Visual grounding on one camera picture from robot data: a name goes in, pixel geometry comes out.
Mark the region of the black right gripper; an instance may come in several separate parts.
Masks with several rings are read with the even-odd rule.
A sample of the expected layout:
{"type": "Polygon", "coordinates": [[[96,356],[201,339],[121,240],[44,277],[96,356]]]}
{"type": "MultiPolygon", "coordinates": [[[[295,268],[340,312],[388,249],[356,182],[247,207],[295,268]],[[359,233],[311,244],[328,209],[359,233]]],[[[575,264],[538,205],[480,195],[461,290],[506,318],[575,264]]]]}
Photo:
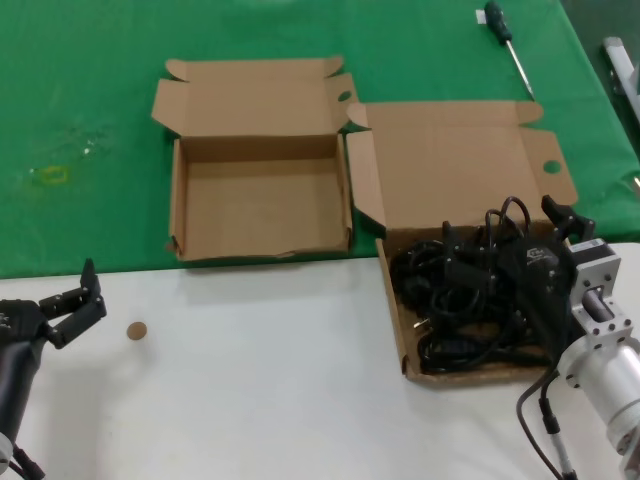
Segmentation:
{"type": "MultiPolygon", "coordinates": [[[[499,247],[499,273],[513,288],[514,302],[553,363],[566,349],[571,332],[569,295],[575,271],[566,248],[592,240],[595,222],[550,195],[541,208],[553,225],[542,239],[525,236],[499,247]]],[[[463,239],[449,221],[442,223],[444,278],[448,282],[493,296],[495,243],[491,223],[476,227],[463,239]]]]}

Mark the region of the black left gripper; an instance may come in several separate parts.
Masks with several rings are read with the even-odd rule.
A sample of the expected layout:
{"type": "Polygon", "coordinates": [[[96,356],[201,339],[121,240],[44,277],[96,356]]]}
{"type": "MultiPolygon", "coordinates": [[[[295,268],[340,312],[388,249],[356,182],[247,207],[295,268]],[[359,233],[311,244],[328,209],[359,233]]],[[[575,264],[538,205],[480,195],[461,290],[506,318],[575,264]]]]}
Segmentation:
{"type": "Polygon", "coordinates": [[[87,259],[78,288],[39,301],[1,301],[1,349],[40,340],[62,349],[106,316],[92,259],[87,259]],[[70,314],[52,329],[45,314],[70,314]]]}

